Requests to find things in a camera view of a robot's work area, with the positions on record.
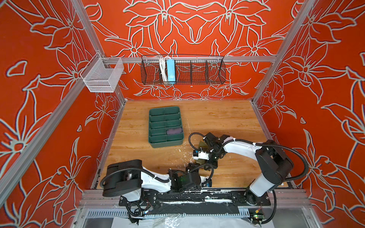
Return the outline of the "purple sock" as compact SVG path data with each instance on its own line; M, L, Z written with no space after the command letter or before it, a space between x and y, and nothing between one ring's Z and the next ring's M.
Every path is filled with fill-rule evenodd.
M183 129L181 127L178 128L171 128L166 131L167 135L176 135L183 133Z

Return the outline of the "green divided plastic tray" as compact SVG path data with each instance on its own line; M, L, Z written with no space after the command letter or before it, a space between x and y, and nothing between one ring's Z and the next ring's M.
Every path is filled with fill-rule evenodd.
M181 145L184 141L184 132L176 135L167 135L171 128L183 129L180 107L168 106L149 110L148 142L152 148L163 148Z

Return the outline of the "green striped sock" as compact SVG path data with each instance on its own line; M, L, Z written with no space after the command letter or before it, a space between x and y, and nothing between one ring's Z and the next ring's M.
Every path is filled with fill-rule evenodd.
M197 146L197 150L194 150L193 152L193 159L196 164L203 165L203 164L209 164L209 155L210 155L210 148L209 146L201 140Z

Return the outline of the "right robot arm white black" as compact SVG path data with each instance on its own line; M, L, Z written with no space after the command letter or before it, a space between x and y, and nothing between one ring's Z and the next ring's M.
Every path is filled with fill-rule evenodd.
M202 160L198 169L211 170L211 173L218 168L218 161L226 154L238 154L256 161L261 173L246 188L243 197L245 202L252 206L257 205L266 192L274 192L282 183L301 179L309 172L309 164L303 155L273 140L251 142L229 135L216 137L212 133L203 135L195 132L189 135L188 142L193 148L193 158ZM294 163L286 151L302 161L304 169L300 174L288 176L294 168Z

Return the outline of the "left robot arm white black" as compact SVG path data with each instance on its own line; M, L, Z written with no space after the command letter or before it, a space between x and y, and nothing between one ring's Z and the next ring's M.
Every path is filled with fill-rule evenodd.
M130 160L111 164L106 176L100 181L103 197L121 196L130 202L141 199L142 190L158 193L184 192L201 189L211 182L214 167L211 164L190 163L186 171L168 170L160 174L146 169L142 160Z

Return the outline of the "light blue box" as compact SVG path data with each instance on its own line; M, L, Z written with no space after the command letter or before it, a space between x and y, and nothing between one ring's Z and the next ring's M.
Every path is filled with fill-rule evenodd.
M176 76L175 76L175 60L174 59L167 59L166 60L167 66L167 79L170 84L176 83Z

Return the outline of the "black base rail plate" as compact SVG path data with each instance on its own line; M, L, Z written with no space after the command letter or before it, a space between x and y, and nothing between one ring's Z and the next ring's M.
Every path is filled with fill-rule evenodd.
M151 189L125 190L119 195L120 206L141 208L141 216L237 216L248 218L273 205L267 193L258 199L249 197L244 188L203 188L184 192L160 193Z

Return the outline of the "clear mesh wall basket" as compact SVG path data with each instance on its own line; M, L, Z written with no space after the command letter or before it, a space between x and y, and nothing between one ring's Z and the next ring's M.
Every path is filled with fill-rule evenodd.
M92 93L113 93L124 72L121 58L103 58L97 52L87 63L80 76Z

